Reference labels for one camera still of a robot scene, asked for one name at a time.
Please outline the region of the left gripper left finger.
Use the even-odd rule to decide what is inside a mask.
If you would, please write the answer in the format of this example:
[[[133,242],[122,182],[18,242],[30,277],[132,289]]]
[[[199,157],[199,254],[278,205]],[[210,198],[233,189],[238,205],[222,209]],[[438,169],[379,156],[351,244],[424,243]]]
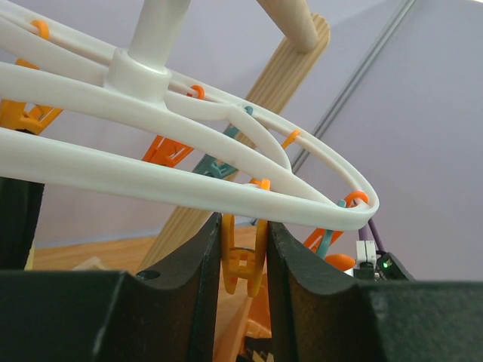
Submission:
[[[3,361],[210,361],[221,216],[155,265],[126,271],[4,271]]]

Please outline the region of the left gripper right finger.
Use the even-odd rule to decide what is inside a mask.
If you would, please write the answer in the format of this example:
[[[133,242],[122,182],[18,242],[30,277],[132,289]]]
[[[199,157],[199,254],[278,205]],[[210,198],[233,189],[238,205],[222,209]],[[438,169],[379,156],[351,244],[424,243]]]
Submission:
[[[479,282],[360,281],[269,224],[277,361],[480,361]]]

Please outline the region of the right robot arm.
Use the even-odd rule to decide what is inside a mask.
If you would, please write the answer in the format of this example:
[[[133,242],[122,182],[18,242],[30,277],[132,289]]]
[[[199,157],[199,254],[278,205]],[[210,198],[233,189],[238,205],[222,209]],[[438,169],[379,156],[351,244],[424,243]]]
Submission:
[[[375,262],[361,262],[353,269],[354,278],[365,281],[414,281],[414,276],[392,254],[380,254]]]

